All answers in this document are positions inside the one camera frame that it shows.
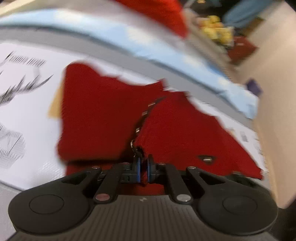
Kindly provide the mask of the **bright red folded blanket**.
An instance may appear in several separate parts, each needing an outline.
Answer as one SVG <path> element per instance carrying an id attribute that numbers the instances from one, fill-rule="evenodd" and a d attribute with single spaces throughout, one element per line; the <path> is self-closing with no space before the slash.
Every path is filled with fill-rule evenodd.
<path id="1" fill-rule="evenodd" d="M 162 24 L 176 35 L 186 38 L 188 29 L 182 15 L 182 5 L 172 0 L 121 0 L 118 3 Z"/>

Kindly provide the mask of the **dark red knit sweater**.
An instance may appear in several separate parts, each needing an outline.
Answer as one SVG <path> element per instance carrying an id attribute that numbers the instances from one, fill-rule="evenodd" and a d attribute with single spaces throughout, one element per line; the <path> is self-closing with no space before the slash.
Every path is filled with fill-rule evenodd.
<path id="1" fill-rule="evenodd" d="M 92 165 L 110 168 L 134 155 L 179 170 L 195 166 L 258 180 L 263 171 L 217 119 L 197 109 L 164 80 L 128 84 L 81 62 L 65 69 L 59 157 L 70 175 Z"/>

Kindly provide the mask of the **yellow plush toys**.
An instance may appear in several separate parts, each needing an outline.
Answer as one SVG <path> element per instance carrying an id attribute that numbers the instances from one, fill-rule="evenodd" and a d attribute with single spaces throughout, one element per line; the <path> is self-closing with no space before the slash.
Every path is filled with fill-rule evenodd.
<path id="1" fill-rule="evenodd" d="M 225 26 L 216 15 L 198 18 L 198 27 L 213 42 L 230 47 L 234 41 L 234 28 Z"/>

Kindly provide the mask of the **light blue pillow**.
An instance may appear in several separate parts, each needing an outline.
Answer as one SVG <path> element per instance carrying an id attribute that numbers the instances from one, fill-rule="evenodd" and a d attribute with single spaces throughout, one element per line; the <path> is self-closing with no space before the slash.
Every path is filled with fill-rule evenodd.
<path id="1" fill-rule="evenodd" d="M 247 118 L 257 115 L 259 99 L 240 84 L 232 83 L 227 71 L 212 64 L 212 58 L 194 56 L 159 38 L 124 23 L 65 9 L 43 9 L 1 18 L 2 27 L 45 27 L 90 37 L 175 70 L 228 101 Z"/>

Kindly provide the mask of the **red cushion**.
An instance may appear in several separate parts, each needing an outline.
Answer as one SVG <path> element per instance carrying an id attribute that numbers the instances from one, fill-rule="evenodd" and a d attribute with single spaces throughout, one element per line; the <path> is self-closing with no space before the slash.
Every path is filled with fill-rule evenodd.
<path id="1" fill-rule="evenodd" d="M 235 36 L 234 45 L 228 50 L 228 57 L 231 64 L 239 64 L 246 58 L 250 57 L 256 50 L 257 46 L 250 42 L 245 36 Z"/>

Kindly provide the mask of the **purple box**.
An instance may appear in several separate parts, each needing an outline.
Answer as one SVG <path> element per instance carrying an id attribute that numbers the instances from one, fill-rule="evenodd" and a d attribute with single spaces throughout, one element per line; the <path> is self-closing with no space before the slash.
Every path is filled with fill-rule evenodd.
<path id="1" fill-rule="evenodd" d="M 250 78 L 247 82 L 246 82 L 246 87 L 247 90 L 252 92 L 255 96 L 260 97 L 262 94 L 262 88 L 260 87 L 260 85 L 257 83 L 256 80 Z"/>

